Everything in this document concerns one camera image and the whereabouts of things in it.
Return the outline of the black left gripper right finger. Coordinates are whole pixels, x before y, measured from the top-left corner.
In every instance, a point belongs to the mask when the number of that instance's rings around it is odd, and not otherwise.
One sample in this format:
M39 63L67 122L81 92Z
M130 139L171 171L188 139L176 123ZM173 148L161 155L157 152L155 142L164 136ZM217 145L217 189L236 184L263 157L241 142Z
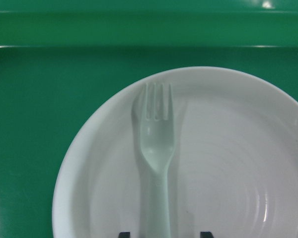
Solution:
M200 232L200 238L214 238L212 232Z

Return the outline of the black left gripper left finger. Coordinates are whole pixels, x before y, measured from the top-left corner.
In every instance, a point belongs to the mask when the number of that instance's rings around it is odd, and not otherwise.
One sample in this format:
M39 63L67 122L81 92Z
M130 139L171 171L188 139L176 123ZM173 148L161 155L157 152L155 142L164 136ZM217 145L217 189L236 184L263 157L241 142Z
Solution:
M118 238L130 238L130 232L120 232Z

